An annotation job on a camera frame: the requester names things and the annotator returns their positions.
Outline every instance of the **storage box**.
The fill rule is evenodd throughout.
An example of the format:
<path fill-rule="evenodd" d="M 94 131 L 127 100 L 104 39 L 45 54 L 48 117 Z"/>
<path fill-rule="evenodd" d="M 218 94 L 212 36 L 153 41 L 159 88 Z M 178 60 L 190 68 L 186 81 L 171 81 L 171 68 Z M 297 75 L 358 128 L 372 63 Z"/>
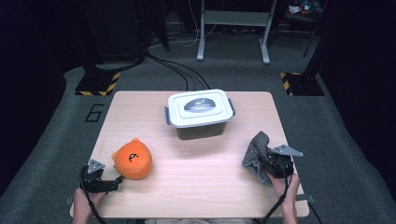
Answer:
<path fill-rule="evenodd" d="M 235 110 L 231 99 L 221 90 L 189 91 L 174 94 L 165 107 L 168 125 L 177 128 L 181 140 L 221 135 Z"/>

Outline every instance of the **container lid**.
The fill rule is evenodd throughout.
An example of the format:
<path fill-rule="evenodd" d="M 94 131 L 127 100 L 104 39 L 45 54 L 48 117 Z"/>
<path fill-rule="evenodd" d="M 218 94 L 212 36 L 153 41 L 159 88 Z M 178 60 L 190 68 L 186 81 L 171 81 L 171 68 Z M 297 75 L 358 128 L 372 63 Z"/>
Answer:
<path fill-rule="evenodd" d="M 233 108 L 221 90 L 189 91 L 168 99 L 169 121 L 177 128 L 198 127 L 228 121 Z"/>

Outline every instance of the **yellow and black hazard tape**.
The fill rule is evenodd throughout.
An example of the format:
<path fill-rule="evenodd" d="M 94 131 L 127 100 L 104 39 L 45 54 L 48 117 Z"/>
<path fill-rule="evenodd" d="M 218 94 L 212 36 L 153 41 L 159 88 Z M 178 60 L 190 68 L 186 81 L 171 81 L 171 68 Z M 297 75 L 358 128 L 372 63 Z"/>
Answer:
<path fill-rule="evenodd" d="M 120 73 L 114 75 L 111 79 L 111 83 L 106 91 L 76 91 L 76 95 L 94 96 L 94 95 L 109 95 L 116 88 L 117 81 L 119 80 Z"/>
<path fill-rule="evenodd" d="M 288 82 L 288 75 L 299 76 L 301 73 L 280 73 L 280 78 L 282 78 L 283 87 L 285 88 L 287 95 L 293 95 L 291 91 L 290 84 Z"/>

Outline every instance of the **wooden tabletop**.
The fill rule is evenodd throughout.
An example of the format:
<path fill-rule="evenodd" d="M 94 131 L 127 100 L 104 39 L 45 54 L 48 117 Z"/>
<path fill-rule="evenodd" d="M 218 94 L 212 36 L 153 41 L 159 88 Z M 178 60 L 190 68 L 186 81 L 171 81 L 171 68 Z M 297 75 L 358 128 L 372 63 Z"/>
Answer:
<path fill-rule="evenodd" d="M 103 180 L 120 176 L 111 154 L 139 138 L 153 158 L 148 176 L 124 179 L 97 207 L 102 217 L 217 218 L 264 217 L 276 203 L 274 189 L 242 166 L 249 142 L 263 131 L 269 147 L 287 145 L 269 92 L 227 91 L 236 115 L 220 136 L 186 140 L 167 125 L 164 107 L 178 91 L 118 91 L 107 112 L 91 159 L 106 165 Z M 303 194 L 300 186 L 298 194 Z M 309 213 L 296 203 L 298 217 Z M 273 217 L 281 217 L 280 209 Z"/>

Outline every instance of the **orange plush toy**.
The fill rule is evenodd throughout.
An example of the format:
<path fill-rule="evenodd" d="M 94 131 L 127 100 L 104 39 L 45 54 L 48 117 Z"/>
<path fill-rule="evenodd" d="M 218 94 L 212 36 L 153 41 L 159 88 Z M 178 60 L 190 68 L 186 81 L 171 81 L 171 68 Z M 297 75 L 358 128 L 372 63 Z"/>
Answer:
<path fill-rule="evenodd" d="M 140 179 L 149 174 L 152 158 L 149 149 L 138 138 L 111 155 L 116 170 L 126 178 Z"/>

